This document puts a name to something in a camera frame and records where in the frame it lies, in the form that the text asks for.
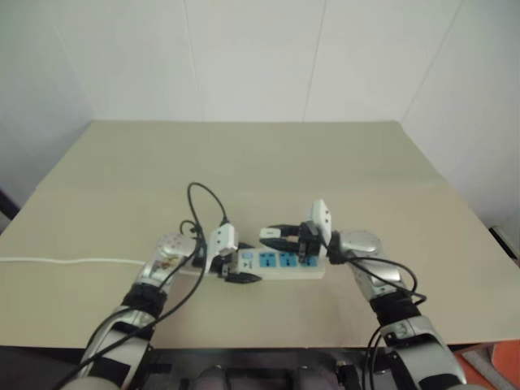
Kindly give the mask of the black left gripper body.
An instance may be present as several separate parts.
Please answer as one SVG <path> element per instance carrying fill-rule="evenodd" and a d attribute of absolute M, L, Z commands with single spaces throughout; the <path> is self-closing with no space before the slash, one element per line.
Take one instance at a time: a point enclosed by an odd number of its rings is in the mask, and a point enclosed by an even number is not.
<path fill-rule="evenodd" d="M 219 277 L 224 279 L 227 282 L 236 282 L 237 281 L 237 272 L 236 272 L 236 264 L 237 264 L 238 251 L 230 251 L 225 254 L 220 254 L 220 271 Z"/>

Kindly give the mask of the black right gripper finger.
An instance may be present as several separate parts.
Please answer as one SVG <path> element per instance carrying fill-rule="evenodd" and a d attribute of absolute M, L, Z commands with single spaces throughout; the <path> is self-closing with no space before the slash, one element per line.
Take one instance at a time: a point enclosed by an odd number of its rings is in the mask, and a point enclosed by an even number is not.
<path fill-rule="evenodd" d="M 298 254 L 300 245 L 297 242 L 285 240 L 284 238 L 261 238 L 260 243 L 271 248 L 285 253 Z"/>
<path fill-rule="evenodd" d="M 300 226 L 292 224 L 275 224 L 268 226 L 268 236 L 298 236 L 300 234 Z"/>

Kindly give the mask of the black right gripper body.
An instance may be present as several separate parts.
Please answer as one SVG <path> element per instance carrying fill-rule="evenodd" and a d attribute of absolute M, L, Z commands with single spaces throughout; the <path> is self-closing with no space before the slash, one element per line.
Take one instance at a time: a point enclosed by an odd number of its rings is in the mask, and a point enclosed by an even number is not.
<path fill-rule="evenodd" d="M 306 262 L 311 257 L 324 258 L 327 249 L 321 223 L 305 221 L 298 231 L 298 261 Z"/>

